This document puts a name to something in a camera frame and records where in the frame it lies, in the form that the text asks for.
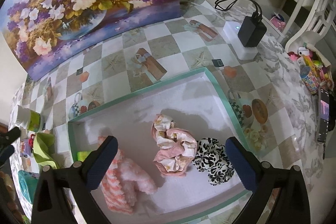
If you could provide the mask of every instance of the checkered tablecloth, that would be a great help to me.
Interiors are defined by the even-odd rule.
[[[232,45],[223,38],[225,21],[211,12],[215,10],[205,0],[194,2],[205,8],[183,4],[181,18],[140,27],[99,42],[37,82],[27,78],[13,98],[13,106],[20,104],[42,113],[46,129],[52,129],[56,139],[52,156],[60,166],[68,167],[72,164],[67,132],[68,113],[78,99],[78,92],[83,100],[102,105],[151,85],[132,68],[132,58],[139,48],[144,48],[167,70],[161,81],[205,66],[216,77],[224,93],[234,90],[262,100],[268,110],[262,136],[264,145],[255,142],[258,136],[249,136],[247,131],[246,138],[251,138],[251,143],[255,144],[260,160],[269,161],[278,168],[299,165],[310,191],[314,180],[322,173],[322,148],[314,142],[315,112],[310,94],[300,79],[298,65],[288,58],[282,46],[269,33],[259,44],[259,53],[254,60],[239,60]],[[250,14],[247,9],[232,8],[221,16],[225,20],[242,22],[247,14]],[[210,27],[219,35],[208,42],[198,33],[188,30],[191,20]],[[225,67],[215,68],[212,59],[221,59]],[[227,68],[235,75],[228,73]],[[86,72],[88,78],[82,81],[80,76]],[[45,102],[43,87],[48,78],[51,79],[54,95]],[[10,159],[14,183],[22,207],[27,217],[31,218],[32,206],[20,193],[17,179],[19,170],[29,170],[30,167],[25,159],[20,158],[19,142],[15,145],[16,152]],[[247,199],[248,196],[244,196],[227,208],[192,223],[230,223]],[[267,218],[268,214],[269,210],[265,210],[263,217]]]

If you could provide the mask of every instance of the blue gripper pad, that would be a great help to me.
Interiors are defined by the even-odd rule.
[[[8,145],[1,153],[0,153],[0,162],[6,162],[9,157],[15,152],[15,149],[12,145]]]
[[[86,158],[83,164],[84,166],[87,165],[88,168],[86,170],[85,167],[83,167],[83,172],[86,174],[86,188],[89,191],[98,188],[117,152],[117,139],[108,136],[98,150],[91,152]]]
[[[231,137],[226,140],[225,152],[233,167],[235,168],[245,189],[254,193],[258,187],[258,184],[257,174],[252,165],[249,163],[251,156],[248,155],[248,153],[251,152],[247,152],[235,137]]]

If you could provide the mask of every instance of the floral painting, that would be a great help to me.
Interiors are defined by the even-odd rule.
[[[179,0],[5,0],[1,31],[38,80],[74,54],[127,30],[180,17]]]

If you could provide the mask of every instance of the leopard print scrunchie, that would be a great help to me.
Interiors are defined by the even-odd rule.
[[[192,161],[199,172],[209,173],[211,185],[227,182],[234,174],[234,168],[225,154],[225,146],[217,139],[204,138],[197,141],[197,153]]]

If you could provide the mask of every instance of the screw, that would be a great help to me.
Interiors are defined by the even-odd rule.
[[[271,164],[268,161],[263,161],[261,163],[261,166],[267,169],[271,167]]]
[[[50,170],[50,165],[46,165],[45,167],[43,167],[42,169],[44,172],[47,172]]]
[[[73,163],[72,166],[75,167],[75,168],[78,168],[78,167],[82,166],[82,162],[81,161],[76,161],[76,162]]]
[[[298,166],[298,165],[293,165],[293,169],[297,172],[299,172],[301,170],[300,166]]]

